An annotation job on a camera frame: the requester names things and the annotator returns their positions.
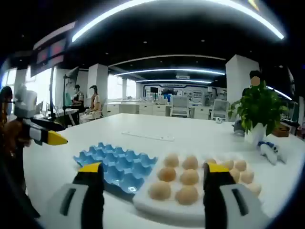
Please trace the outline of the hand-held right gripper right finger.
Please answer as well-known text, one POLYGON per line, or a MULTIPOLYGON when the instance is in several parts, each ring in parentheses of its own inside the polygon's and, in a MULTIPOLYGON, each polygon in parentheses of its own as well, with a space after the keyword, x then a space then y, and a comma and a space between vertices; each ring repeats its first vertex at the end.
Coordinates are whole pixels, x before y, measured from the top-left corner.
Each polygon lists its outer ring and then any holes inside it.
POLYGON ((207 229, 265 229, 270 219, 250 189, 235 182, 229 170, 203 164, 203 205, 207 229))

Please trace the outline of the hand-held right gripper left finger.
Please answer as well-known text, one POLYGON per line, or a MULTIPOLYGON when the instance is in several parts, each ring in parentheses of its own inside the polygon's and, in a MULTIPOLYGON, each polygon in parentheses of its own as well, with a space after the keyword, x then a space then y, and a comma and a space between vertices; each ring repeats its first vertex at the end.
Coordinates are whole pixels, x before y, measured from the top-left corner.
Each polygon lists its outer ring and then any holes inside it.
POLYGON ((102 229, 104 206, 102 164, 85 165, 72 183, 50 198, 44 213, 45 229, 102 229))

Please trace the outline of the person's left hand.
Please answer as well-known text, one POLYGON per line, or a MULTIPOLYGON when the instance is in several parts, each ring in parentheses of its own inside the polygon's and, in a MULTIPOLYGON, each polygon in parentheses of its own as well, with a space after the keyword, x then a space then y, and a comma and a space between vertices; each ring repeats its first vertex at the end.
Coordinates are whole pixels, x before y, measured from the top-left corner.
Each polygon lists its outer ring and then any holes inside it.
POLYGON ((31 145, 31 139, 22 133, 23 123, 18 120, 8 122, 3 127, 5 146, 8 149, 13 150, 16 145, 29 147, 31 145))

